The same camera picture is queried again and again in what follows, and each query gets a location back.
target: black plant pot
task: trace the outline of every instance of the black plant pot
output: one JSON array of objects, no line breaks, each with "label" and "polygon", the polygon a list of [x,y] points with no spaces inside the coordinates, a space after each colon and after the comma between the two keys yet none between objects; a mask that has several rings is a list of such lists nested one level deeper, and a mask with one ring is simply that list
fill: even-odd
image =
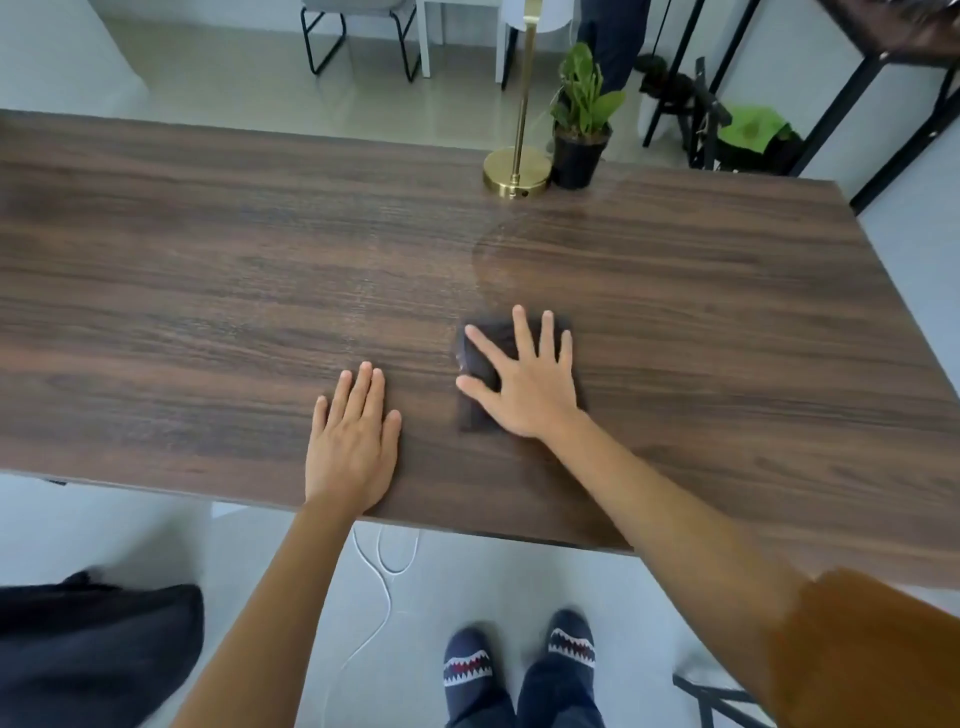
[{"label": "black plant pot", "polygon": [[564,189],[583,189],[593,179],[600,155],[607,148],[612,129],[605,130],[604,140],[597,144],[583,144],[557,135],[553,128],[553,168],[550,181]]}]

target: tiled floor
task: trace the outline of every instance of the tiled floor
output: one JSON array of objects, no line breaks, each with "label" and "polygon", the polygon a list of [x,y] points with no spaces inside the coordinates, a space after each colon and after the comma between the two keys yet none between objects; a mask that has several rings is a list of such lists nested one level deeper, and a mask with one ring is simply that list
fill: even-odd
[{"label": "tiled floor", "polygon": [[[316,80],[297,35],[108,25],[150,90],[130,111],[137,118],[478,149],[513,140],[518,74],[501,94],[492,82],[492,49],[438,48],[434,77],[408,85],[395,44],[352,40]],[[556,64],[556,57],[537,58],[531,143],[549,136],[544,111]],[[652,151],[641,149],[636,104],[632,93],[613,119],[616,134],[606,158],[681,163],[670,139]],[[91,564],[107,566],[108,575],[135,586],[197,581],[206,602],[202,663],[243,607],[292,518],[257,508],[218,516],[220,508],[211,511],[209,503],[192,498],[3,475],[0,502],[0,583],[57,581]],[[357,528],[361,546],[372,554],[377,527]],[[410,529],[386,529],[384,556],[392,568],[411,558],[414,538]],[[494,627],[516,697],[546,620],[571,604],[593,626],[597,702],[608,725],[699,724],[693,701],[671,686],[670,676],[687,660],[702,659],[704,649],[636,558],[424,532],[412,567],[391,589],[388,624],[337,677],[346,657],[386,614],[379,581],[348,542],[320,622],[298,725],[323,724],[328,691],[329,725],[442,724],[444,644],[453,630],[474,621]],[[953,595],[924,595],[960,612]],[[190,684],[149,721],[152,727],[169,724]]]}]

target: forearm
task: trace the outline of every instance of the forearm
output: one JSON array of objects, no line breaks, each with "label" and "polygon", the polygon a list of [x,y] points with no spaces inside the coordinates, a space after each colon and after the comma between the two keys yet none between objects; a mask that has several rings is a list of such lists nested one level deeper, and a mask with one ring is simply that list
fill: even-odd
[{"label": "forearm", "polygon": [[294,725],[326,590],[352,523],[331,497],[300,509],[173,728]]},{"label": "forearm", "polygon": [[559,421],[544,440],[611,517],[707,648],[762,702],[767,635],[792,608],[806,578],[587,415]]}]

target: dark blue jeans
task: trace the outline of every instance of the dark blue jeans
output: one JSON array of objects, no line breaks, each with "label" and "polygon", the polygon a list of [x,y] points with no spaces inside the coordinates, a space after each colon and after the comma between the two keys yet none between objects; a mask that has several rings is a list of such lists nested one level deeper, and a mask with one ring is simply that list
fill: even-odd
[{"label": "dark blue jeans", "polygon": [[490,691],[448,728],[604,728],[603,718],[569,658],[547,654],[523,678],[514,703],[502,688]]},{"label": "dark blue jeans", "polygon": [[650,0],[581,0],[577,40],[593,49],[603,73],[601,93],[627,84],[647,34]]}]

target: person's right arm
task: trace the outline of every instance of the person's right arm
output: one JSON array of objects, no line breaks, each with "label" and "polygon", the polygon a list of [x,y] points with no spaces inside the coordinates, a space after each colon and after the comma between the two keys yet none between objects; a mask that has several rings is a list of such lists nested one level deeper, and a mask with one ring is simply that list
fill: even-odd
[{"label": "person's right arm", "polygon": [[577,408],[573,342],[554,359],[553,315],[543,314],[540,352],[526,314],[514,309],[518,360],[479,329],[467,335],[501,379],[494,393],[460,376],[457,386],[505,429],[542,440],[616,524],[714,657],[761,704],[770,694],[768,637],[796,605],[807,578],[765,552],[746,528],[634,456]]}]

